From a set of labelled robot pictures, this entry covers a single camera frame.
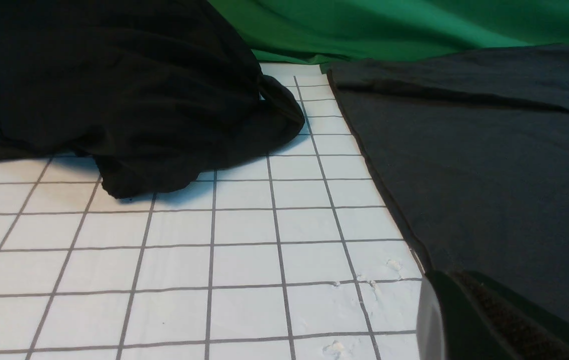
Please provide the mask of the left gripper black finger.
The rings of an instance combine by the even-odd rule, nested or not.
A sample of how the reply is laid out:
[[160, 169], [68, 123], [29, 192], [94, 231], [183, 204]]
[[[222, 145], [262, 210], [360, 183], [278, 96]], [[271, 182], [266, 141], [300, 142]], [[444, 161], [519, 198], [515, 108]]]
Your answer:
[[569, 360], [569, 323], [476, 271], [428, 271], [416, 321], [421, 360]]

